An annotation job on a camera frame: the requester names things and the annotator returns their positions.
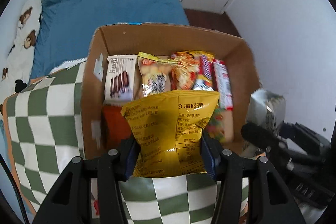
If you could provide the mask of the silver foil snack packet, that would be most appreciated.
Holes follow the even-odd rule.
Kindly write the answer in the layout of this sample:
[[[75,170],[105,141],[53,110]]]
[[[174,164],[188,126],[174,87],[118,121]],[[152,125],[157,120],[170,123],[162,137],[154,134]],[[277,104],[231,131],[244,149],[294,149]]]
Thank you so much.
[[[259,88],[252,93],[245,124],[240,132],[244,139],[242,156],[254,158],[277,139],[285,119],[285,98]]]

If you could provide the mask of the yellow biscuit bag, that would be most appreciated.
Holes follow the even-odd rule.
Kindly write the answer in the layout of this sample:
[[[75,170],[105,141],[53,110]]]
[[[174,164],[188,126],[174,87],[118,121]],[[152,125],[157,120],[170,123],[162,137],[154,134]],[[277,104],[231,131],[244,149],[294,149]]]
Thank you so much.
[[[144,97],[171,90],[170,76],[176,64],[174,60],[139,52],[137,61],[142,76],[142,94]]]

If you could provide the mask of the milk carton cardboard box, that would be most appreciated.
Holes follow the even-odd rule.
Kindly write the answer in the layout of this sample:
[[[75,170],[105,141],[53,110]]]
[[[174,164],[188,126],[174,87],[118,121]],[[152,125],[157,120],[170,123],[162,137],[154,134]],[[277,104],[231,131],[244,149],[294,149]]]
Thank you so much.
[[[94,33],[81,89],[82,131],[87,159],[106,152],[101,139],[101,107],[107,57],[139,52],[168,56],[184,50],[211,52],[225,62],[234,103],[234,141],[227,148],[242,154],[245,144],[240,130],[245,124],[251,94],[260,88],[255,59],[246,42],[237,36],[204,28],[143,23],[101,26]]]

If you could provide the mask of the colourful candy packet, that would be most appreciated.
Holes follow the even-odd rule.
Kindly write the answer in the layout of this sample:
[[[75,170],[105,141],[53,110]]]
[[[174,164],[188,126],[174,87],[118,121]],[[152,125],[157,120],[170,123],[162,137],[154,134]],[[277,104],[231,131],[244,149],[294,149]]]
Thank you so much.
[[[232,110],[216,108],[205,130],[211,138],[221,144],[232,143],[234,140],[234,121]]]

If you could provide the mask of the red yellow noodle packet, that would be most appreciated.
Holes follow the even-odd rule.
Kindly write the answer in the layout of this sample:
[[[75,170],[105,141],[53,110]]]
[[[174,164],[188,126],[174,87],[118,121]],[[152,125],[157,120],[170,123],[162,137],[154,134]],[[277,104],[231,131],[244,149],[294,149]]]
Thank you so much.
[[[205,51],[174,52],[171,71],[172,90],[214,91],[212,64],[215,56]]]

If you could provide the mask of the yellow snack packet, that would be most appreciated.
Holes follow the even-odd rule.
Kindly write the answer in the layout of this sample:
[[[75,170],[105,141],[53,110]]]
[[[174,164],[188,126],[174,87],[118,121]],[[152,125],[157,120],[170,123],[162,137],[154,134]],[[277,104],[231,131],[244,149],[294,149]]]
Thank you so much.
[[[219,100],[218,92],[173,90],[143,97],[121,109],[140,146],[135,177],[203,173],[202,131]]]

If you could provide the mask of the red white snack bar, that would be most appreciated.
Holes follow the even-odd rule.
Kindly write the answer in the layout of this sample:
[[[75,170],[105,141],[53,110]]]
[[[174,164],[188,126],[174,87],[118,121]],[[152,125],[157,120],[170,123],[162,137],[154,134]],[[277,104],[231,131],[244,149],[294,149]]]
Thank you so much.
[[[231,83],[227,67],[223,61],[214,59],[213,70],[215,76],[216,89],[220,94],[219,106],[221,109],[232,111],[234,105],[231,92]]]

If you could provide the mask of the orange snack packet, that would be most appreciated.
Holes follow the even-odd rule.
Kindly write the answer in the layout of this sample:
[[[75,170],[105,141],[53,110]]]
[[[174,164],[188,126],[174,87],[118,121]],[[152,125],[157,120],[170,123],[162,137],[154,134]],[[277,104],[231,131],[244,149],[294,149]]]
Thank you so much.
[[[131,128],[121,115],[120,106],[104,105],[101,111],[102,143],[106,150],[116,149],[121,141],[129,139]]]

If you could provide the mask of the blue bed sheet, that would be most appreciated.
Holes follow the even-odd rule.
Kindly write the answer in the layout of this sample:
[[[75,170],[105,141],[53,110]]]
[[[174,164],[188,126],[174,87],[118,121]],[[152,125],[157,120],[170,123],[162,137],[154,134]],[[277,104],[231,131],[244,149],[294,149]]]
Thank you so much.
[[[95,30],[117,23],[189,25],[179,0],[42,0],[31,79],[87,57]]]

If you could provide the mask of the green white checkered mat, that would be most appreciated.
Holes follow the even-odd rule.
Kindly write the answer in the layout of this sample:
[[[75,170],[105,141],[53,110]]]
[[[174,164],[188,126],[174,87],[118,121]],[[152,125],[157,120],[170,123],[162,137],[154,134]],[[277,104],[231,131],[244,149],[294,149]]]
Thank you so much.
[[[85,63],[31,84],[6,102],[6,157],[25,208],[35,215],[66,165],[82,156],[81,85]],[[206,174],[132,177],[120,183],[129,223],[210,223],[220,183]]]

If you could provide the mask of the Franzzi cookie box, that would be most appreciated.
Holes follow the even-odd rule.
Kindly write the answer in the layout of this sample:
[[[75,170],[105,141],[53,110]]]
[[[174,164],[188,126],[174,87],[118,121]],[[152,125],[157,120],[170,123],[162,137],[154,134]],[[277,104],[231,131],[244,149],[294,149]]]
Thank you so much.
[[[104,102],[108,105],[122,105],[132,101],[137,55],[113,55],[108,56],[107,61]]]

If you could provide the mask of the bear print pillow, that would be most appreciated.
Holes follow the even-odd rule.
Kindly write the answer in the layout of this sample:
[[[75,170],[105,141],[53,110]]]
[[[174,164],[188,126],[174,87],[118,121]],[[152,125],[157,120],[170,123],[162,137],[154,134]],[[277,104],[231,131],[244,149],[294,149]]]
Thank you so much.
[[[42,1],[28,0],[18,18],[17,34],[5,66],[1,67],[1,102],[15,93],[15,81],[28,84],[41,27]]]

